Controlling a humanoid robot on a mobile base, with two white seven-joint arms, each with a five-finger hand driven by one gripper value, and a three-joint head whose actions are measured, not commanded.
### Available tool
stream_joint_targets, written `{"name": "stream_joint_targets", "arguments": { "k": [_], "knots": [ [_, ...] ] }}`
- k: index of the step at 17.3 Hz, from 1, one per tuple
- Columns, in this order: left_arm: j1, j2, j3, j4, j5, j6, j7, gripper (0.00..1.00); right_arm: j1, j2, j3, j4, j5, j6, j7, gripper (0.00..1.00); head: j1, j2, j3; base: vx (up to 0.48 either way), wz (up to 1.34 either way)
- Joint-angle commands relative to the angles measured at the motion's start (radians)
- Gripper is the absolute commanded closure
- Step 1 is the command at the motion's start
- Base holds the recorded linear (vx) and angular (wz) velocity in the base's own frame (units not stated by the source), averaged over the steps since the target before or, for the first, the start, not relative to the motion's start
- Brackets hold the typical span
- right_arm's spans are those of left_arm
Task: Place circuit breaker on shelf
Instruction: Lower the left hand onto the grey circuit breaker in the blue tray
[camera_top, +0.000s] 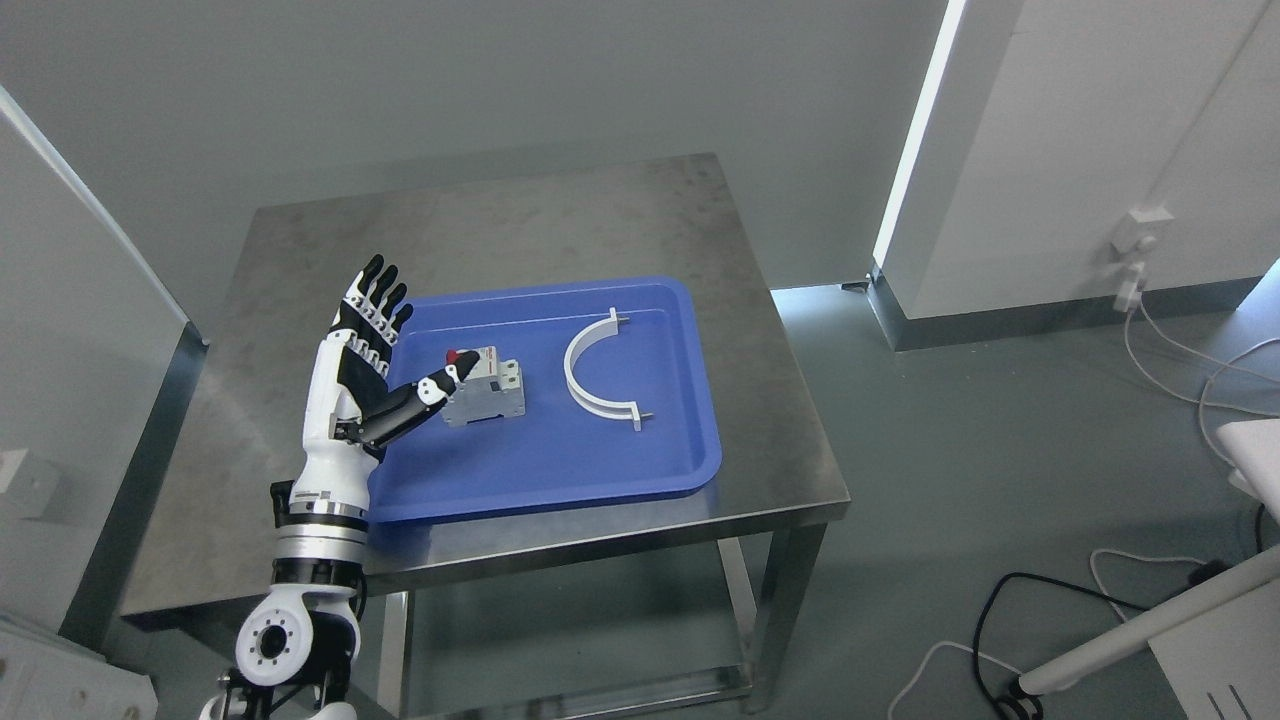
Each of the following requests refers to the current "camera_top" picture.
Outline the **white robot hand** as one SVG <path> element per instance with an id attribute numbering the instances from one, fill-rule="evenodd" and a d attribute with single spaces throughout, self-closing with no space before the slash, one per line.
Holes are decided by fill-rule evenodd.
<path id="1" fill-rule="evenodd" d="M 365 448 L 385 448 L 435 416 L 480 361 L 476 350 L 451 351 L 447 364 L 392 389 L 385 375 L 413 306 L 398 266 L 380 254 L 351 281 L 315 357 L 303 414 L 301 503 L 364 518 L 369 477 L 379 461 Z M 348 346 L 364 343 L 364 357 Z M 346 421 L 346 439 L 335 437 Z"/>

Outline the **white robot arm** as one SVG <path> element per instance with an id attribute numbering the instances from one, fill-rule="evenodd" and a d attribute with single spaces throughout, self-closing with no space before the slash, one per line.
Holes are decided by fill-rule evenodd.
<path id="1" fill-rule="evenodd" d="M 301 691 L 314 693 L 316 719 L 357 715 L 348 692 L 369 591 L 370 477 L 387 447 L 435 416 L 479 361 L 475 351 L 454 351 L 442 369 L 389 387 L 393 350 L 413 311 L 397 275 L 372 256 L 317 346 L 303 469 L 270 488 L 276 543 L 269 592 L 243 621 L 234 665 L 204 719 L 269 719 Z"/>

